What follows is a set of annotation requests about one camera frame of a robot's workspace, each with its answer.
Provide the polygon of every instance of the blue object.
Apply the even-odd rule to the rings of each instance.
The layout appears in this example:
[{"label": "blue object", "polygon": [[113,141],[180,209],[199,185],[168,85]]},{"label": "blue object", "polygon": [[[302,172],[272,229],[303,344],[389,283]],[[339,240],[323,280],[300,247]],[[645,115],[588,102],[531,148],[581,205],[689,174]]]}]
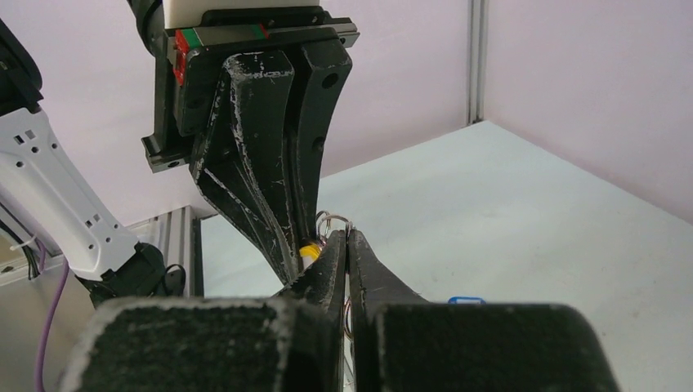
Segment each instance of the blue object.
[{"label": "blue object", "polygon": [[448,300],[449,304],[481,304],[485,305],[486,301],[480,296],[454,296]]}]

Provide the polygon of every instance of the screw hole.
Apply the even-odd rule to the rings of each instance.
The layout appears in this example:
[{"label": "screw hole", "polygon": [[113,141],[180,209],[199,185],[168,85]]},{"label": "screw hole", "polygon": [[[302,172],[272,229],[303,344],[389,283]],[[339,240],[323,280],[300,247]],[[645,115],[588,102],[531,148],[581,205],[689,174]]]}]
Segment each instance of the screw hole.
[{"label": "screw hole", "polygon": [[328,89],[335,84],[337,84],[337,81],[339,80],[339,75],[336,73],[331,73],[327,75],[327,77],[323,80],[323,88]]},{"label": "screw hole", "polygon": [[317,137],[313,141],[313,151],[322,153],[324,149],[324,137]]}]

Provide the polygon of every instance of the light purple wall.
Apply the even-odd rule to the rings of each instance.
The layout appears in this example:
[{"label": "light purple wall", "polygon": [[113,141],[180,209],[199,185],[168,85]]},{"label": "light purple wall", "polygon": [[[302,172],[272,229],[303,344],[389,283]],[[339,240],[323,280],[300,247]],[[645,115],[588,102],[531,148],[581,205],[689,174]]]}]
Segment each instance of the light purple wall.
[{"label": "light purple wall", "polygon": [[693,2],[491,1],[485,117],[693,222]]},{"label": "light purple wall", "polygon": [[[466,122],[467,1],[324,1],[362,37],[334,115],[323,174],[460,128]],[[154,59],[124,0],[1,1],[0,15],[43,74],[42,106],[62,145],[124,224],[188,204],[212,212],[186,167],[153,175]]]}]

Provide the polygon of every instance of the white cable tie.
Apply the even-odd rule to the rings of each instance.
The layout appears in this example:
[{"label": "white cable tie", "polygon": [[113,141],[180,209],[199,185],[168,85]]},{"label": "white cable tie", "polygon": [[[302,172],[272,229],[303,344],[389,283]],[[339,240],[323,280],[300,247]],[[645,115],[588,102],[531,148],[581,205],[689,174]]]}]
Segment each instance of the white cable tie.
[{"label": "white cable tie", "polygon": [[20,244],[17,244],[17,245],[12,245],[12,246],[10,247],[10,250],[14,252],[14,251],[16,251],[17,249],[21,249],[22,247],[25,247],[25,246],[31,244],[31,243],[34,242],[34,241],[36,241],[36,234],[34,234],[34,236],[32,236],[31,238],[29,238],[29,239],[28,239],[26,242],[24,242],[24,243],[20,243]]}]

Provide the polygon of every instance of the vertical metal pole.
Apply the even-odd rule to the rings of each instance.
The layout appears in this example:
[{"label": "vertical metal pole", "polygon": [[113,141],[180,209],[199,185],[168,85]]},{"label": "vertical metal pole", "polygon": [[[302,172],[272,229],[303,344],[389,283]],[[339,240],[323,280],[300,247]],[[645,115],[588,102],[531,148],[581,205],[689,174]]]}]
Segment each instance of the vertical metal pole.
[{"label": "vertical metal pole", "polygon": [[488,9],[488,0],[469,0],[467,125],[478,123],[484,119]]}]

